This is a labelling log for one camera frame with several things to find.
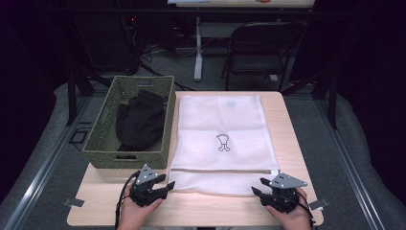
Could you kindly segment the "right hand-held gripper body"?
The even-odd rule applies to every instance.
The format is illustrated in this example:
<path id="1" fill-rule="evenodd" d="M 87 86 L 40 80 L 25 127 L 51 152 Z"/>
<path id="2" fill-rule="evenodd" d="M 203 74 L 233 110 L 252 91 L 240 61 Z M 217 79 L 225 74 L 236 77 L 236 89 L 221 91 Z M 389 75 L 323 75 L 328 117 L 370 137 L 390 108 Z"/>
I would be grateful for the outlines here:
<path id="1" fill-rule="evenodd" d="M 290 213 L 293 211 L 298 203 L 299 196 L 296 189 L 305 187 L 306 182 L 280 172 L 271 181 L 269 187 L 272 192 L 270 194 L 264 194 L 263 198 L 259 198 L 263 206 L 270 205 L 281 213 Z"/>

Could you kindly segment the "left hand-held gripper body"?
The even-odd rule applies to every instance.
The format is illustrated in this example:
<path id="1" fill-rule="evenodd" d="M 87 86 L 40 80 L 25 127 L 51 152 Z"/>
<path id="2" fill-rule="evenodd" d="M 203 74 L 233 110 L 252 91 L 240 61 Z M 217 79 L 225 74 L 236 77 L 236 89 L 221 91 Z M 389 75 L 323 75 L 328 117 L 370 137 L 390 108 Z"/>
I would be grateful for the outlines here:
<path id="1" fill-rule="evenodd" d="M 155 172 L 147 164 L 144 164 L 144 166 L 137 172 L 136 178 L 131 185 L 129 197 L 138 206 L 145 207 L 159 198 L 167 198 L 168 193 L 162 192 L 160 189 L 153 189 L 156 184 L 159 184 L 154 183 L 153 181 L 159 175 L 161 174 Z"/>

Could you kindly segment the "white mesh laundry bag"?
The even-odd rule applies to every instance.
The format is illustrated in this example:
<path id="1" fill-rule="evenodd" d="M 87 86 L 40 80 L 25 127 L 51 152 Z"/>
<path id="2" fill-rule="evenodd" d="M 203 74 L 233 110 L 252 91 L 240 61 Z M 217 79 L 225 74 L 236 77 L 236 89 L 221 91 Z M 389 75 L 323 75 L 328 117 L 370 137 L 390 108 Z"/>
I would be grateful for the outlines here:
<path id="1" fill-rule="evenodd" d="M 260 96 L 180 98 L 169 172 L 175 191 L 250 196 L 279 168 Z"/>

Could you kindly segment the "black garment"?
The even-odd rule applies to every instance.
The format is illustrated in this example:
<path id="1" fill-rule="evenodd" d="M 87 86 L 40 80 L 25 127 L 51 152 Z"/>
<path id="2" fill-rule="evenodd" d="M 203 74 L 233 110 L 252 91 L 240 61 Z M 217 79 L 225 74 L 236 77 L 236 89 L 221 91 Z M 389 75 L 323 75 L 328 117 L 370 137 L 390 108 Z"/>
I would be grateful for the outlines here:
<path id="1" fill-rule="evenodd" d="M 116 118 L 118 151 L 142 151 L 163 136 L 165 124 L 163 98 L 140 90 L 136 97 L 121 103 Z"/>

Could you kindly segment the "green woven basket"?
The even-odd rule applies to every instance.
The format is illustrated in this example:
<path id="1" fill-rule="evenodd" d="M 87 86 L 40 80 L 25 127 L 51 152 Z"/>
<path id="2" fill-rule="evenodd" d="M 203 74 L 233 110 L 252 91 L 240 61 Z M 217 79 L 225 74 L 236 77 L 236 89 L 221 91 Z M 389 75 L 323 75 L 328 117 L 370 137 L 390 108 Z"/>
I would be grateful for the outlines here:
<path id="1" fill-rule="evenodd" d="M 116 134 L 119 106 L 145 90 L 164 100 L 165 124 L 161 138 L 142 151 L 119 151 L 121 141 Z M 137 169 L 148 164 L 164 170 L 169 160 L 169 145 L 176 102 L 174 77 L 116 76 L 106 95 L 101 111 L 83 147 L 83 153 L 97 169 Z"/>

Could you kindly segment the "person's right hand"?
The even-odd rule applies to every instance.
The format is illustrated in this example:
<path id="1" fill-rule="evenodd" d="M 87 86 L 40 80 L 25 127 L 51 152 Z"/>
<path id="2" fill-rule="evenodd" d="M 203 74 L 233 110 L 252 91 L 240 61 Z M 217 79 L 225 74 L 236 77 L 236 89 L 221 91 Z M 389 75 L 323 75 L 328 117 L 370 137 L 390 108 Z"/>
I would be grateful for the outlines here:
<path id="1" fill-rule="evenodd" d="M 312 230 L 310 215 L 306 210 L 307 195 L 302 188 L 297 188 L 296 191 L 299 194 L 300 204 L 290 213 L 281 213 L 272 206 L 266 206 L 265 209 L 282 224 L 284 230 Z"/>

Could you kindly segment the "person's left hand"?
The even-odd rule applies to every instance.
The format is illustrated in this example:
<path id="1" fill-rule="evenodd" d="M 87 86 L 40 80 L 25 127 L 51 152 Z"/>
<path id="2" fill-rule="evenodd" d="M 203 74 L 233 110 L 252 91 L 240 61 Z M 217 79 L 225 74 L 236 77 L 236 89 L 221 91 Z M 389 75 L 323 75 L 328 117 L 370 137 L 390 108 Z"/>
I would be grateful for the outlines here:
<path id="1" fill-rule="evenodd" d="M 130 189 L 131 187 L 127 186 L 124 190 L 117 230 L 141 230 L 147 217 L 163 203 L 163 200 L 159 198 L 148 206 L 140 207 L 128 197 Z"/>

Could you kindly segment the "grey metal table clamp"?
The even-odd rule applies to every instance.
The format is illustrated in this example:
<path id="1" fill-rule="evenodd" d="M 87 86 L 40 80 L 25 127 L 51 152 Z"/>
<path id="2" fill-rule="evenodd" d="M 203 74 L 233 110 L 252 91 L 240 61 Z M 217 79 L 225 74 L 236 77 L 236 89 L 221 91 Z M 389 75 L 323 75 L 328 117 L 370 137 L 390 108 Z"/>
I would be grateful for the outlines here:
<path id="1" fill-rule="evenodd" d="M 308 207 L 314 211 L 314 210 L 324 210 L 325 207 L 329 205 L 329 201 L 325 198 L 318 199 L 316 201 L 313 201 L 308 204 Z"/>
<path id="2" fill-rule="evenodd" d="M 67 197 L 63 201 L 63 204 L 69 207 L 81 207 L 84 204 L 84 201 L 75 197 Z"/>

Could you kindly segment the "black floor plate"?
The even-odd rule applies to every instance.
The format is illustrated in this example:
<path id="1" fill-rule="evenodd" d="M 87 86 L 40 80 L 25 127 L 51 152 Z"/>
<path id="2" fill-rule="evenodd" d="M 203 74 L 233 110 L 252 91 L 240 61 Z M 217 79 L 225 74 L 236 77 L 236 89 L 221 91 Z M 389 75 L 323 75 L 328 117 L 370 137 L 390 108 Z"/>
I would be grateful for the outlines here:
<path id="1" fill-rule="evenodd" d="M 80 122 L 69 139 L 69 144 L 83 144 L 91 130 L 90 122 Z"/>

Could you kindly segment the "black metal stand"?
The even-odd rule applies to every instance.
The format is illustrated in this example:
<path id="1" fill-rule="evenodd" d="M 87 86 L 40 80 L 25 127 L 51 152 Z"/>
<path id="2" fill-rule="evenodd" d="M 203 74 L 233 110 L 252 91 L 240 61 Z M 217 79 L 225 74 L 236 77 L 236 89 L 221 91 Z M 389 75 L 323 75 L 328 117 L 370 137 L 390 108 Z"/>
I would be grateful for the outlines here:
<path id="1" fill-rule="evenodd" d="M 77 117 L 76 89 L 78 89 L 84 97 L 91 97 L 94 94 L 94 88 L 88 77 L 88 71 L 85 69 L 71 70 L 67 76 L 69 118 L 66 126 L 70 126 Z"/>
<path id="2" fill-rule="evenodd" d="M 299 80 L 284 89 L 282 94 L 290 95 L 313 81 L 316 81 L 316 86 L 313 88 L 311 96 L 314 100 L 322 100 L 325 95 L 328 95 L 327 119 L 331 127 L 336 129 L 337 78 L 332 70 L 322 70 L 304 80 Z"/>

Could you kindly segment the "white desk leg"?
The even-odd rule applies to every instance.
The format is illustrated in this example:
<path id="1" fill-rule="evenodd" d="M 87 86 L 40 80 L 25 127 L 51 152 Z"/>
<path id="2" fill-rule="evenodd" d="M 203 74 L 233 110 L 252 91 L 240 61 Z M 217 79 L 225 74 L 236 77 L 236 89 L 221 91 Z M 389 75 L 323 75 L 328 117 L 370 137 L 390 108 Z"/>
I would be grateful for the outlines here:
<path id="1" fill-rule="evenodd" d="M 201 22 L 200 22 L 199 17 L 196 18 L 195 36 L 196 36 L 196 57 L 195 57 L 193 79 L 195 81 L 201 81 L 202 80 L 203 57 L 202 57 L 202 51 L 201 51 L 201 48 L 202 48 Z"/>

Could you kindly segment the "black folding chair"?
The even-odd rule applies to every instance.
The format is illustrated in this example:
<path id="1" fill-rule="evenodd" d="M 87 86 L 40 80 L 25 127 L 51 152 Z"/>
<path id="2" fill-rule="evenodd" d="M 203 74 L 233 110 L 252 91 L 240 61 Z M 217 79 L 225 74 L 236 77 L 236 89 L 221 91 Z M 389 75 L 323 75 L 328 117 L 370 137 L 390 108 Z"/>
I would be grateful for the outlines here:
<path id="1" fill-rule="evenodd" d="M 231 34 L 221 78 L 229 89 L 230 75 L 279 76 L 279 90 L 285 79 L 292 51 L 304 28 L 297 22 L 253 22 Z"/>

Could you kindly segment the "metal floor rail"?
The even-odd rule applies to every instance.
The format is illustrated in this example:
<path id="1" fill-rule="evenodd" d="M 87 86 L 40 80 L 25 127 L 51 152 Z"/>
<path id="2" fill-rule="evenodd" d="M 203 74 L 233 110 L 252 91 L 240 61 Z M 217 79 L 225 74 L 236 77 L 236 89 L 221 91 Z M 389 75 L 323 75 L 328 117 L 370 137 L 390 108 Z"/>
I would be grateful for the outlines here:
<path id="1" fill-rule="evenodd" d="M 61 98 L 56 99 L 54 111 L 28 162 L 0 205 L 0 230 L 21 229 L 56 168 L 62 148 L 91 101 L 88 97 L 79 99 L 77 115 L 67 126 L 68 103 Z"/>
<path id="2" fill-rule="evenodd" d="M 316 100 L 316 107 L 322 116 L 322 119 L 327 126 L 327 130 L 333 139 L 336 148 L 338 149 L 338 159 L 344 169 L 349 184 L 354 192 L 354 195 L 359 203 L 360 208 L 366 218 L 371 230 L 386 230 L 380 216 L 378 215 L 375 206 L 372 203 L 371 196 L 366 190 L 364 183 L 359 176 L 349 152 L 337 129 L 334 129 L 327 116 L 327 106 L 323 101 Z"/>

